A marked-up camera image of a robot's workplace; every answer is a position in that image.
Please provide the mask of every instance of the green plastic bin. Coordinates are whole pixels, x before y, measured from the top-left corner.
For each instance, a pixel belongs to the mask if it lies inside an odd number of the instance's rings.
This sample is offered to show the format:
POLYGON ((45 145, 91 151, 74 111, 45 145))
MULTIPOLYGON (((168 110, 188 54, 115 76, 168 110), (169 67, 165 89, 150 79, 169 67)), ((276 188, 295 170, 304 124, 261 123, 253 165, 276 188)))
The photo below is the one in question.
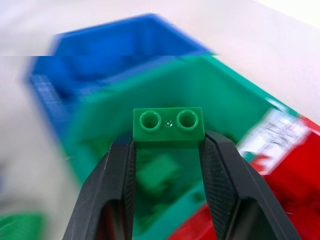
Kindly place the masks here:
POLYGON ((1 240, 42 240, 45 216, 40 212, 0 215, 1 240))
MULTIPOLYGON (((275 107, 272 102, 297 114, 212 56, 178 57, 81 101, 82 107, 63 143, 81 183, 113 140, 132 131, 135 108, 201 107, 204 127, 224 134, 236 144, 275 107)), ((134 239, 165 239, 205 202, 198 149, 166 153, 180 174, 170 190, 156 200, 138 185, 134 239)), ((153 151, 151 157, 162 154, 153 151)), ((137 153, 137 170, 148 158, 150 152, 137 153)))

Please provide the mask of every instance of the green lego brick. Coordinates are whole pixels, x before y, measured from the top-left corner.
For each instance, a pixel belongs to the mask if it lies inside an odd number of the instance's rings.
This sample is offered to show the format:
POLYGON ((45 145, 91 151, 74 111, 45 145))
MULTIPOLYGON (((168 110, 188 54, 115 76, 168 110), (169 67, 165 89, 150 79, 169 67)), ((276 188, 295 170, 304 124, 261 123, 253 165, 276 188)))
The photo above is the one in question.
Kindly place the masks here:
MULTIPOLYGON (((151 181, 156 174, 163 175, 162 171, 165 170, 165 167, 168 166, 168 164, 163 164, 161 169, 158 169, 155 165, 153 166, 154 168, 148 174, 151 178, 149 181, 151 181)), ((136 224, 141 224, 141 226, 135 227, 135 236, 138 236, 140 233, 143 233, 146 229, 151 227, 155 221, 157 221, 156 219, 166 212, 166 209, 163 208, 161 208, 163 209, 162 212, 154 211, 158 205, 165 204, 168 207, 171 206, 192 189, 195 183, 200 182, 203 187, 198 148, 137 149, 136 169, 137 188, 134 213, 136 224), (163 155, 167 155, 165 157, 167 160, 170 159, 169 162, 171 163, 169 164, 169 168, 172 168, 171 164, 174 161, 174 165, 177 165, 179 169, 178 174, 174 174, 173 178, 175 179, 172 178, 171 182, 167 183, 167 185, 170 184, 170 186, 163 191, 163 194, 155 198, 150 196, 150 193, 146 192, 146 190, 142 189, 138 180, 138 174, 142 169, 148 170, 146 167, 152 161, 164 159, 163 155)))
POLYGON ((137 148, 192 148, 204 139, 201 107, 133 110, 133 140, 137 148))
POLYGON ((44 230, 45 215, 41 212, 20 212, 0 216, 1 240, 41 240, 44 230))
POLYGON ((149 197, 158 199, 175 183, 179 170, 171 155, 160 154, 136 172, 136 179, 149 197))

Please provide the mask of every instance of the white label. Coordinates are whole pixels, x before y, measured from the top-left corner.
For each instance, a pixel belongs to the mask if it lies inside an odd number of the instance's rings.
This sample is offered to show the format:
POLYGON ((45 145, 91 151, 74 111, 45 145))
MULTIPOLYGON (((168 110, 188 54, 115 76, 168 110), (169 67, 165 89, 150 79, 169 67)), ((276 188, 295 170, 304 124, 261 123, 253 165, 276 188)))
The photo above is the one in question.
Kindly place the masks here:
POLYGON ((272 109, 241 141, 238 150, 242 156, 247 152, 263 156, 255 164, 260 166, 257 171, 266 175, 277 167, 294 146, 305 139, 309 131, 299 118, 272 109))

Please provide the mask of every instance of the blue plastic bin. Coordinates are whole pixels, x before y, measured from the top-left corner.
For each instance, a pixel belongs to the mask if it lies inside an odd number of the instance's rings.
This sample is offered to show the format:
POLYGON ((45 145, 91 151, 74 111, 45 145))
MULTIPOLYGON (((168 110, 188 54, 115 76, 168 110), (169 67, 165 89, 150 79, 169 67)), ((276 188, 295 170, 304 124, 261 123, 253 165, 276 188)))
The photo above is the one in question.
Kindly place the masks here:
POLYGON ((50 52, 35 60, 29 81, 60 139, 81 96, 175 56, 212 54, 155 14, 60 34, 50 52))

